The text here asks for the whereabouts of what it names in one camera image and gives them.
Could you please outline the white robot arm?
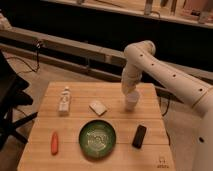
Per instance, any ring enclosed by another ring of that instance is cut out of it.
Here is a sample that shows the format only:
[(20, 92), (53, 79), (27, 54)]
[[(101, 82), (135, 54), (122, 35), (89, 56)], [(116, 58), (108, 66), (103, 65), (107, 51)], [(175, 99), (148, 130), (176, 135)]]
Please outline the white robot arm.
[(192, 171), (213, 171), (213, 85), (161, 62), (154, 57), (155, 52), (156, 47), (149, 40), (125, 47), (122, 92), (125, 96), (134, 92), (145, 71), (179, 100), (197, 111), (202, 116), (202, 122)]

